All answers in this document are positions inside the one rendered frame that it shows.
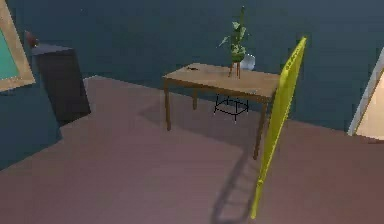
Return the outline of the brown wooden table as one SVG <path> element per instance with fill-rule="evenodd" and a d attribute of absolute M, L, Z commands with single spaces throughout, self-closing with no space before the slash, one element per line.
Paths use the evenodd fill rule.
<path fill-rule="evenodd" d="M 188 70 L 187 67 L 197 68 L 197 71 Z M 241 70 L 241 78 L 228 76 L 228 67 L 192 63 L 163 76 L 163 91 L 165 98 L 165 121 L 168 131 L 171 130 L 169 85 L 171 83 L 193 89 L 193 109 L 197 108 L 197 94 L 199 91 L 212 91 L 216 94 L 233 96 L 252 100 L 262 105 L 259 126 L 256 134 L 256 143 L 253 158 L 257 159 L 268 105 L 272 102 L 277 90 L 280 76 L 272 73 Z"/>

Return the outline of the black cabinet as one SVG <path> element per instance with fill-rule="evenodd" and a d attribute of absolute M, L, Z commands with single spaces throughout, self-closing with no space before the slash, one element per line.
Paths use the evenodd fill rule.
<path fill-rule="evenodd" d="M 74 48 L 39 44 L 32 49 L 52 109 L 60 126 L 91 113 Z"/>

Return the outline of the yellow-green chair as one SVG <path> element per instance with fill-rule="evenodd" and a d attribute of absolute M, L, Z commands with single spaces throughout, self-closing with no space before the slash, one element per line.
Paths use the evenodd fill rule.
<path fill-rule="evenodd" d="M 289 59 L 286 61 L 280 74 L 280 80 L 275 93 L 269 120 L 269 127 L 264 141 L 264 152 L 261 159 L 259 176 L 256 182 L 255 195 L 250 210 L 250 218 L 252 220 L 257 217 L 263 185 L 266 180 L 282 128 L 290 113 L 290 107 L 295 93 L 297 78 L 301 68 L 306 43 L 307 38 L 303 36 L 291 53 Z"/>

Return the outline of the green house plant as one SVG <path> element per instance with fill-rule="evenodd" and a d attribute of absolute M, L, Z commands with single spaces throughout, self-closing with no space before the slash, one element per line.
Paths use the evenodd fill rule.
<path fill-rule="evenodd" d="M 225 36 L 219 46 L 225 43 L 229 43 L 231 52 L 231 66 L 228 76 L 232 75 L 232 71 L 235 70 L 236 76 L 241 78 L 240 63 L 245 58 L 246 47 L 242 45 L 245 35 L 247 34 L 247 28 L 244 25 L 245 7 L 240 9 L 240 15 L 238 21 L 232 22 L 232 34 Z"/>

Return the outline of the white-framed doorway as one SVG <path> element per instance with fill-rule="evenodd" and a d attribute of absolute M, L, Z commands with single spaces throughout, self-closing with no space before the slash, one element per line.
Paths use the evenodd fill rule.
<path fill-rule="evenodd" d="M 353 119 L 349 125 L 347 134 L 353 136 L 356 134 L 363 116 L 367 111 L 368 105 L 372 99 L 372 96 L 378 86 L 379 80 L 381 78 L 382 70 L 384 69 L 384 46 L 379 49 L 377 48 L 377 60 L 374 68 L 371 70 L 369 80 L 367 82 L 366 88 L 361 96 L 360 102 L 356 108 Z"/>

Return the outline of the wood-framed teal picture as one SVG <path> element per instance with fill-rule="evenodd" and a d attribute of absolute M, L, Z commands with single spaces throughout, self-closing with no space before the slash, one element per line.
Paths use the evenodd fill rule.
<path fill-rule="evenodd" d="M 0 92 L 34 84 L 32 70 L 5 0 L 0 0 Z"/>

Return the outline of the pale grey round vase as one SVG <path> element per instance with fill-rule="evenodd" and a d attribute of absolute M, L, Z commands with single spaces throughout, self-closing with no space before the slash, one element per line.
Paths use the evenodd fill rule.
<path fill-rule="evenodd" d="M 240 68 L 244 70 L 253 70 L 255 67 L 255 57 L 251 54 L 246 54 L 240 62 Z"/>

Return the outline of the dark red round object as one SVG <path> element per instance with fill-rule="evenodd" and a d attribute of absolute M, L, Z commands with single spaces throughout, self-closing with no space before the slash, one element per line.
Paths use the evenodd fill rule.
<path fill-rule="evenodd" d="M 37 47 L 39 44 L 38 39 L 29 31 L 25 32 L 26 40 L 31 48 Z"/>

